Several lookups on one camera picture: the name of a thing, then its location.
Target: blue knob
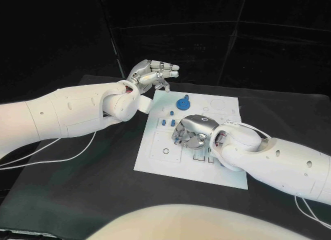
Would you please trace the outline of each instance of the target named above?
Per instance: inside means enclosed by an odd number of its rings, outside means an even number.
[[[177,108],[180,110],[188,110],[190,108],[190,101],[189,101],[189,95],[185,96],[185,98],[182,98],[179,101],[177,101],[177,104],[176,104]]]

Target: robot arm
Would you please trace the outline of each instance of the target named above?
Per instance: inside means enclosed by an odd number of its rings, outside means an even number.
[[[18,148],[47,139],[71,138],[129,121],[137,110],[150,112],[153,100],[141,94],[170,84],[180,67],[144,60],[127,80],[58,89],[44,97],[0,105],[0,159]]]
[[[205,134],[212,155],[231,170],[246,171],[285,193],[331,205],[331,156],[282,139],[261,138],[252,128],[235,122],[219,125],[209,117],[192,115],[177,125],[173,139],[188,148],[205,147],[196,138]]]

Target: white board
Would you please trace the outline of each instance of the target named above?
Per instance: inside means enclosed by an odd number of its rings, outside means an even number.
[[[176,103],[186,95],[190,109],[180,110]],[[182,119],[195,114],[213,118],[219,124],[228,120],[241,122],[239,100],[236,97],[156,91],[134,170],[248,189],[246,172],[235,172],[221,165],[219,160],[211,156],[209,143],[199,150],[175,144],[175,128]]]

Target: black table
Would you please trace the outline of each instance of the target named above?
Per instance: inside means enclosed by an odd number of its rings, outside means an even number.
[[[84,76],[81,84],[120,78]],[[177,92],[239,97],[242,121],[272,137],[331,155],[331,102],[318,94],[297,94],[173,83]],[[146,96],[153,97],[154,90]],[[0,228],[85,239],[111,220],[141,208],[193,204],[254,216],[313,239],[331,239],[331,230],[303,215],[294,196],[248,176],[249,190],[134,171],[147,115],[97,133],[74,160],[25,168],[0,207]],[[31,162],[70,158],[93,134],[62,139]],[[44,141],[45,146],[54,140]],[[320,219],[331,223],[331,206],[310,201]]]

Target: wire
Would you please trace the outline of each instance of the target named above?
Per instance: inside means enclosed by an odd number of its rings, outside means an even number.
[[[254,126],[251,126],[249,124],[246,124],[246,123],[242,123],[242,122],[235,122],[235,121],[228,121],[226,123],[229,123],[229,124],[238,124],[238,125],[244,125],[244,126],[246,126],[248,128],[251,128],[251,129],[254,129],[254,130],[257,130],[257,131],[259,131],[265,136],[267,136],[267,138],[268,139],[271,139],[272,137],[271,137],[271,135],[270,134],[267,134],[262,130],[259,130],[257,127],[254,127]]]
[[[316,220],[317,222],[320,222],[328,229],[331,229],[331,225],[327,224],[326,222],[323,222],[323,221],[317,218],[317,216],[316,216],[316,214],[314,214],[314,212],[313,212],[313,210],[311,210],[311,207],[310,207],[310,205],[308,205],[308,203],[307,203],[307,201],[305,201],[304,198],[303,198],[303,200],[304,200],[304,203],[305,203],[305,205],[307,205],[307,207],[308,207],[308,209],[310,209],[311,214],[314,215],[314,217],[310,216],[310,215],[303,211],[303,209],[301,209],[301,207],[300,207],[300,205],[298,205],[297,196],[295,196],[295,203],[297,203],[297,207],[298,207],[300,211],[301,211],[313,220]]]
[[[34,163],[29,163],[29,164],[24,164],[24,165],[19,165],[19,166],[11,166],[11,167],[0,168],[0,170],[16,169],[16,168],[22,168],[22,167],[26,167],[26,166],[31,166],[31,165],[35,165],[35,164],[58,163],[58,162],[65,162],[65,161],[72,160],[72,159],[77,158],[77,157],[84,153],[84,151],[88,149],[88,147],[90,147],[90,145],[91,145],[91,143],[93,143],[93,141],[94,141],[94,139],[95,139],[95,134],[94,134],[94,136],[93,136],[93,139],[91,139],[91,141],[90,141],[85,149],[84,149],[84,150],[81,151],[81,153],[80,153],[78,155],[75,155],[72,158],[62,159],[62,160],[38,161],[38,162],[34,162]]]
[[[2,167],[2,166],[6,166],[6,165],[9,165],[9,164],[13,164],[13,163],[19,162],[21,160],[26,159],[28,157],[31,157],[32,155],[35,155],[38,152],[41,152],[48,146],[51,146],[51,145],[52,145],[55,142],[58,142],[59,140],[61,140],[61,138],[57,139],[51,144],[48,144],[45,147],[42,147],[39,150],[36,150],[32,154],[29,154],[29,155],[25,156],[24,158],[21,158],[21,159],[18,159],[18,160],[15,160],[15,161],[12,161],[12,162],[8,162],[8,163],[5,163],[5,164],[0,164],[0,167]]]

